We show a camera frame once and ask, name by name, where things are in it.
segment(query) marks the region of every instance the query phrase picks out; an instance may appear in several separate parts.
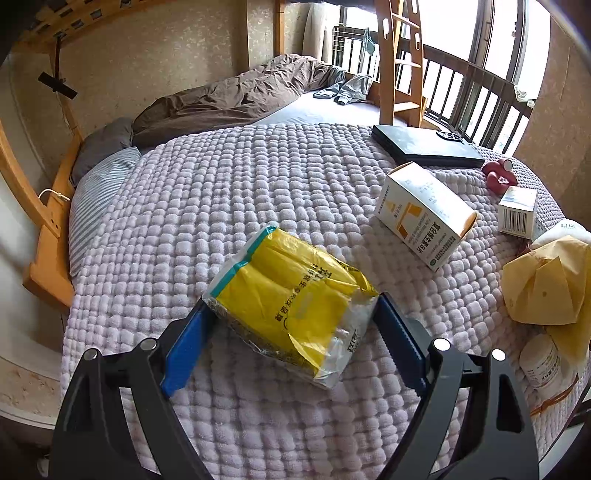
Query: balcony railing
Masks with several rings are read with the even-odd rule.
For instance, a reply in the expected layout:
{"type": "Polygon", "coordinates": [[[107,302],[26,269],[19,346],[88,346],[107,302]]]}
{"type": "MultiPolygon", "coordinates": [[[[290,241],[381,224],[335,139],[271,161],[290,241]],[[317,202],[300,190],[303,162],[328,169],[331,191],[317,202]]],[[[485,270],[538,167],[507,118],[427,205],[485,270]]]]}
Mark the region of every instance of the balcony railing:
{"type": "MultiPolygon", "coordinates": [[[[365,31],[336,25],[333,29],[335,65],[379,81],[379,49],[370,56],[362,47],[365,31]]],[[[378,33],[370,32],[378,43],[378,33]]],[[[410,41],[400,38],[398,58],[410,61],[410,41]]],[[[409,92],[410,69],[398,65],[396,88],[409,92]]],[[[472,143],[512,155],[532,109],[515,97],[514,85],[482,67],[438,48],[424,45],[423,95],[426,115],[462,134],[472,143]]]]}

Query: yellow paper bag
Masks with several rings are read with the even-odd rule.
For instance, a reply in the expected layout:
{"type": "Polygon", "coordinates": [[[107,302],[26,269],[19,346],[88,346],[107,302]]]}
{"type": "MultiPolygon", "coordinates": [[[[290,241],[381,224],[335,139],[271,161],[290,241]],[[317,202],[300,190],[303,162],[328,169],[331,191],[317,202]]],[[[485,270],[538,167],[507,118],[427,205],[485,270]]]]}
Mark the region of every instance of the yellow paper bag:
{"type": "Polygon", "coordinates": [[[591,339],[591,247],[565,236],[503,268],[501,288],[516,322],[546,326],[561,355],[584,362],[591,339]]]}

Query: metal screw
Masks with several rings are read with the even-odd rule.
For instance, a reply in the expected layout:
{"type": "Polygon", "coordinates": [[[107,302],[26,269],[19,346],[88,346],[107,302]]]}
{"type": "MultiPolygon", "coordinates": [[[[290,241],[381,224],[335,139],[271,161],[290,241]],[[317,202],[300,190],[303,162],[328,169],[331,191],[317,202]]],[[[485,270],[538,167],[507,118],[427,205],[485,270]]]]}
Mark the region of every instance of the metal screw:
{"type": "Polygon", "coordinates": [[[502,362],[506,358],[506,355],[505,355],[505,352],[503,350],[499,350],[498,348],[495,348],[492,351],[492,357],[495,360],[498,360],[499,362],[502,362]]]}
{"type": "Polygon", "coordinates": [[[445,352],[446,350],[449,350],[452,346],[452,344],[445,340],[445,338],[436,338],[435,340],[433,340],[433,345],[435,345],[435,348],[440,352],[445,352]]]}
{"type": "Polygon", "coordinates": [[[145,352],[149,352],[150,350],[154,350],[156,348],[156,339],[149,337],[146,338],[144,340],[141,341],[141,343],[139,344],[139,347],[145,351],[145,352]]]}
{"type": "Polygon", "coordinates": [[[90,348],[84,352],[84,360],[94,360],[99,355],[96,348],[90,348]]]}

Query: yellow plastic bag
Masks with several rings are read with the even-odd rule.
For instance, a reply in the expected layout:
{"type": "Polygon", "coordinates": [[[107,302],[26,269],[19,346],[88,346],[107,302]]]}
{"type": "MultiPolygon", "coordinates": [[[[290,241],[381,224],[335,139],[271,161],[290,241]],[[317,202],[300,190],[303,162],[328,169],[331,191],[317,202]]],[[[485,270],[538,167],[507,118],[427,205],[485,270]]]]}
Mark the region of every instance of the yellow plastic bag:
{"type": "Polygon", "coordinates": [[[363,274],[275,227],[227,260],[203,300],[256,351],[334,386],[378,292],[363,274]]]}

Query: medicine box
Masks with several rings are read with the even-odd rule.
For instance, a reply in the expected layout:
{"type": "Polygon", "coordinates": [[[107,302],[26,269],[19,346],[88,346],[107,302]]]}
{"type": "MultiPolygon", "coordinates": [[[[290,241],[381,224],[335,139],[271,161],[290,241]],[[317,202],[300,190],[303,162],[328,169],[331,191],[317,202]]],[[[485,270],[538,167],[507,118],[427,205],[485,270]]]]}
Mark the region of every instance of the medicine box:
{"type": "Polygon", "coordinates": [[[447,261],[476,221],[472,208],[413,162],[386,176],[375,215],[433,271],[447,261]]]}
{"type": "Polygon", "coordinates": [[[538,191],[509,187],[499,202],[499,231],[532,240],[538,211],[538,191]]]}

